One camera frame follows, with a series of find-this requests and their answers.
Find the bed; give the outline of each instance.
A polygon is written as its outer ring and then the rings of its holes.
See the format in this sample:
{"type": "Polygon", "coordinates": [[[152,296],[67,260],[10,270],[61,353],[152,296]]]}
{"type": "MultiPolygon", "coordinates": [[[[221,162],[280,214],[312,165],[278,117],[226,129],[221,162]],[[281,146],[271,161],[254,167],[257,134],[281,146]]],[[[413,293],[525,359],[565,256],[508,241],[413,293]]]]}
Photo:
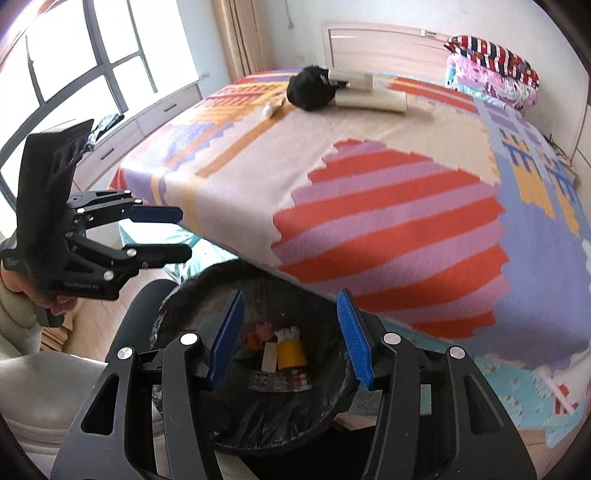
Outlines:
{"type": "Polygon", "coordinates": [[[520,114],[438,85],[445,36],[324,32],[329,66],[376,72],[406,115],[287,104],[267,119],[297,71],[262,72],[156,130],[111,187],[180,206],[188,230],[305,288],[349,288],[421,347],[463,345],[542,476],[591,376],[591,235],[568,176],[520,114]]]}

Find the hand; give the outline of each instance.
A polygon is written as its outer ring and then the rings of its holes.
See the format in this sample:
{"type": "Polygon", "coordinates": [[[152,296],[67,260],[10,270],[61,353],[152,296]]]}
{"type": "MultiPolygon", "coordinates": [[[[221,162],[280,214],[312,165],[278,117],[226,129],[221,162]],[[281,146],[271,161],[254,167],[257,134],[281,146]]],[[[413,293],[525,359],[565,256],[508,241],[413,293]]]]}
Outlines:
{"type": "Polygon", "coordinates": [[[53,315],[62,315],[65,312],[74,310],[78,299],[64,295],[49,296],[33,285],[33,282],[24,273],[6,270],[4,265],[0,267],[0,279],[4,286],[13,293],[22,293],[29,297],[34,303],[45,309],[51,309],[53,315]]]}

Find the drawer handle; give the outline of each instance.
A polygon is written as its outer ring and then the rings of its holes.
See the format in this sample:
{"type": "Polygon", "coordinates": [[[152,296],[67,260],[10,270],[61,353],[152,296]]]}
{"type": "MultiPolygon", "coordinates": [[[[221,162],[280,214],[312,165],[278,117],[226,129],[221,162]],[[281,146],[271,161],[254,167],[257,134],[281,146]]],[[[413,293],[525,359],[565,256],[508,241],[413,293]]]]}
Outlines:
{"type": "Polygon", "coordinates": [[[107,158],[109,155],[111,155],[113,152],[115,151],[115,147],[112,147],[105,155],[103,155],[100,159],[104,160],[105,158],[107,158]]]}

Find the window pane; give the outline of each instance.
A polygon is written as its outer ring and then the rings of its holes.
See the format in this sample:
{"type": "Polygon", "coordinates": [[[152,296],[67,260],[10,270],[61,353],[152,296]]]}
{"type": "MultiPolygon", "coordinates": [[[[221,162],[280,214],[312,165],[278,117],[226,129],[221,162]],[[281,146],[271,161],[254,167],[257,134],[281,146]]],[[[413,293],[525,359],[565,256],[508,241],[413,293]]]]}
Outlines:
{"type": "Polygon", "coordinates": [[[138,51],[125,0],[95,0],[95,11],[111,63],[138,51]]]}
{"type": "Polygon", "coordinates": [[[17,214],[6,199],[0,195],[0,233],[9,238],[17,229],[17,214]]]}
{"type": "Polygon", "coordinates": [[[96,66],[82,0],[68,0],[40,15],[27,36],[45,100],[96,66]]]}
{"type": "Polygon", "coordinates": [[[17,196],[18,192],[18,173],[21,170],[22,151],[24,148],[25,140],[23,140],[17,149],[12,152],[12,155],[10,155],[9,159],[0,169],[0,173],[2,173],[4,180],[8,183],[14,196],[17,196]]]}
{"type": "Polygon", "coordinates": [[[47,115],[33,131],[41,132],[74,119],[93,118],[96,125],[105,115],[118,112],[105,77],[98,77],[47,115]]]}
{"type": "Polygon", "coordinates": [[[197,80],[176,0],[131,0],[131,9],[158,92],[197,80]]]}
{"type": "Polygon", "coordinates": [[[0,148],[38,107],[23,38],[14,46],[0,71],[0,148]]]}
{"type": "Polygon", "coordinates": [[[115,67],[113,73],[131,112],[139,112],[154,103],[155,94],[141,58],[126,61],[115,67]]]}

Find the window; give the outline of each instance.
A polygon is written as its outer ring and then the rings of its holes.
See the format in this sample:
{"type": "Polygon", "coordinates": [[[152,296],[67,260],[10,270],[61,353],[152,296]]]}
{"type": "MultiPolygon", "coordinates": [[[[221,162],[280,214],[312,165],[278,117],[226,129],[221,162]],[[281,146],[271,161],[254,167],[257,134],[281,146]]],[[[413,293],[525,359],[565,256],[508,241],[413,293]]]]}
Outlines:
{"type": "Polygon", "coordinates": [[[176,0],[59,0],[0,70],[0,232],[14,231],[26,137],[74,118],[136,113],[197,80],[176,0]]]}

